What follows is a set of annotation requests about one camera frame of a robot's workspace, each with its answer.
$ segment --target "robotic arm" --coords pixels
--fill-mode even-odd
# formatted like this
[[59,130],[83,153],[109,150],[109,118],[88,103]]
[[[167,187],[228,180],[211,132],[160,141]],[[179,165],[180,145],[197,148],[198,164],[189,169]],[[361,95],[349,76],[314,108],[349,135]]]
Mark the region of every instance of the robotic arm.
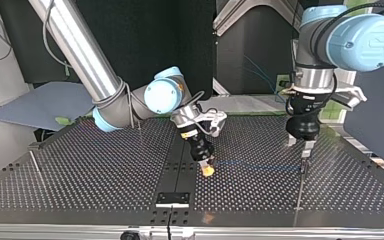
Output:
[[327,102],[333,99],[352,108],[367,100],[360,88],[338,82],[334,69],[368,72],[384,67],[384,16],[346,16],[367,7],[384,8],[384,3],[349,10],[343,5],[313,7],[303,14],[294,83],[287,91],[286,104],[291,115],[286,124],[290,145],[296,139],[305,141],[303,174],[320,132],[318,114]]
[[[160,72],[149,85],[130,92],[128,84],[114,73],[74,1],[29,1],[92,96],[93,116],[100,129],[111,132],[129,123],[134,127],[135,120],[173,112],[171,119],[191,144],[193,159],[199,161],[205,176],[212,175],[214,147],[205,134],[218,136],[227,116],[216,109],[203,112],[197,103],[202,94],[191,97],[177,67]],[[204,122],[210,122],[209,132]]]

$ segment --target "metal optical table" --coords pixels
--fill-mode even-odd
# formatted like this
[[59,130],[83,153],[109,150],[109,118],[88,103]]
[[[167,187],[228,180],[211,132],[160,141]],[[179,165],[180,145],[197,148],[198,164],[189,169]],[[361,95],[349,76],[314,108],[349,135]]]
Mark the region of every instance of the metal optical table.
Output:
[[[328,127],[295,208],[303,145],[286,119],[229,117],[209,178],[168,119],[113,133],[81,119],[0,171],[0,239],[384,238],[384,170]],[[173,195],[188,207],[157,207]]]

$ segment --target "perforated breadboard table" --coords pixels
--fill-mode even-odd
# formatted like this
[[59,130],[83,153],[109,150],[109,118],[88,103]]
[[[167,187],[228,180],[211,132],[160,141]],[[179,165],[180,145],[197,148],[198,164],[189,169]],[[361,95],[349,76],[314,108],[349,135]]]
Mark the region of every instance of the perforated breadboard table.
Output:
[[[0,223],[384,228],[384,170],[327,127],[295,209],[303,143],[287,146],[286,119],[229,117],[210,178],[168,119],[114,133],[81,120],[37,166],[28,154],[0,172]],[[189,193],[189,208],[157,208],[161,192]]]

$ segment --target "small yellow object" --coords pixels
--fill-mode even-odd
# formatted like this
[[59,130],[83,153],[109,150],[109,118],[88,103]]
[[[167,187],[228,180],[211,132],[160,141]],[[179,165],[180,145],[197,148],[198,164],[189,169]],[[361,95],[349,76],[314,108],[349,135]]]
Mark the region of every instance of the small yellow object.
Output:
[[204,177],[210,177],[211,175],[214,174],[214,171],[215,171],[212,166],[201,167],[201,170],[202,170],[202,175],[204,175]]

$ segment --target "blue joint cap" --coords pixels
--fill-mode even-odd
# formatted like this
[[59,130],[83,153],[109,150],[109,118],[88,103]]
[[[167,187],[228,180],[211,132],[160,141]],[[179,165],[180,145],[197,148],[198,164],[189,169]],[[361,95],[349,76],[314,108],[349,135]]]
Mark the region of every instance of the blue joint cap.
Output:
[[167,68],[166,70],[157,73],[154,76],[154,79],[167,78],[167,77],[172,77],[172,76],[182,76],[183,77],[183,74],[182,74],[182,72],[180,72],[180,69],[178,67],[171,67],[171,68]]
[[368,72],[384,66],[384,16],[364,14],[340,23],[326,43],[329,60],[351,71]]
[[113,125],[109,124],[105,119],[101,116],[101,113],[99,113],[99,110],[97,107],[93,109],[93,118],[95,118],[95,124],[104,132],[113,132],[115,130],[120,130],[121,128],[114,127]]
[[148,85],[144,98],[149,110],[157,114],[164,114],[172,112],[180,105],[183,92],[174,80],[158,78]]
[[347,6],[344,5],[330,5],[307,8],[302,15],[300,27],[319,19],[336,17],[339,14],[345,12],[347,9]]

